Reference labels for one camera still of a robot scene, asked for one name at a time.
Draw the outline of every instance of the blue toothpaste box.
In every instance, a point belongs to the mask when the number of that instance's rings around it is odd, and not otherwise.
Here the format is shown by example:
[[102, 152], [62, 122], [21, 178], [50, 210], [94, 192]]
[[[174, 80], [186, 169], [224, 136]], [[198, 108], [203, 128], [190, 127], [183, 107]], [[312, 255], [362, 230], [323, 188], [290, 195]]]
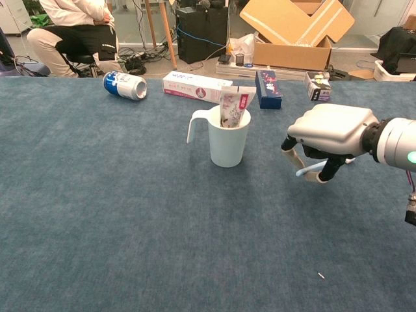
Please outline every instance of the blue toothpaste box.
[[272, 70], [257, 70], [255, 85], [261, 109], [280, 109], [281, 93], [276, 74]]

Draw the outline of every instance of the black computer tower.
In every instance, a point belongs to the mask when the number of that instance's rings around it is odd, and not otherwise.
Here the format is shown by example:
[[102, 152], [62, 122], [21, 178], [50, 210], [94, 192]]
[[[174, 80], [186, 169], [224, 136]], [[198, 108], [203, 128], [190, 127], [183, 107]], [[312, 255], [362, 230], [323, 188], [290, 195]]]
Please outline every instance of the black computer tower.
[[[190, 7], [177, 9], [176, 26], [179, 58], [190, 64], [205, 60], [221, 46], [225, 46], [227, 44], [227, 20], [227, 7], [209, 8], [206, 11]], [[216, 44], [195, 39], [191, 36]], [[226, 48], [223, 48], [211, 57], [217, 57], [225, 52]]]

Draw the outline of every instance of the cardboard box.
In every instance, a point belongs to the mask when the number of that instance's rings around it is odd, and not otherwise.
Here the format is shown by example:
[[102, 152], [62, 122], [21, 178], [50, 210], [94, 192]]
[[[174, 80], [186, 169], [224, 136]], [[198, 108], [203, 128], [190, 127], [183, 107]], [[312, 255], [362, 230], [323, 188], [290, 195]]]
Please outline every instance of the cardboard box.
[[257, 70], [255, 85], [261, 109], [280, 109], [281, 93], [276, 74], [272, 70]]
[[307, 15], [312, 15], [322, 4], [322, 0], [291, 0]]
[[301, 70], [325, 70], [331, 57], [331, 42], [325, 37], [317, 47], [254, 43], [253, 63]]
[[329, 73], [319, 71], [307, 71], [304, 84], [307, 88], [307, 95], [311, 101], [328, 101], [331, 96]]
[[354, 24], [338, 0], [326, 0], [308, 16], [291, 0], [250, 0], [240, 17], [273, 44], [316, 47], [325, 36], [337, 42]]
[[171, 71], [163, 78], [163, 92], [174, 96], [220, 104], [221, 86], [232, 86], [233, 81]]

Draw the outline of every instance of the white toothpaste box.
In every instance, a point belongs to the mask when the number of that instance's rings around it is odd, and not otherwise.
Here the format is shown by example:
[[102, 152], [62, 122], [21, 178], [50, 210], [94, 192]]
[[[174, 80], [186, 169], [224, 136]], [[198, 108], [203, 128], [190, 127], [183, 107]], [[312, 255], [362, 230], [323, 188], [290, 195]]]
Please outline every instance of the white toothpaste box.
[[163, 92], [175, 96], [220, 104], [221, 86], [232, 86], [230, 80], [223, 80], [191, 73], [171, 71], [163, 78]]

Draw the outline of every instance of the plastic bag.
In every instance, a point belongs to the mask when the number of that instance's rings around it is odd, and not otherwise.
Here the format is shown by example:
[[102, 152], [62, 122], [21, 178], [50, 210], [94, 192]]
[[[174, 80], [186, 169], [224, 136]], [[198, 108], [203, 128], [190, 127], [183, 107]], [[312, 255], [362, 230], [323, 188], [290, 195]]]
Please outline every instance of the plastic bag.
[[244, 63], [251, 64], [253, 62], [254, 55], [254, 34], [247, 34], [239, 39], [230, 38], [231, 55], [233, 55], [233, 61], [235, 62], [235, 55], [244, 54]]

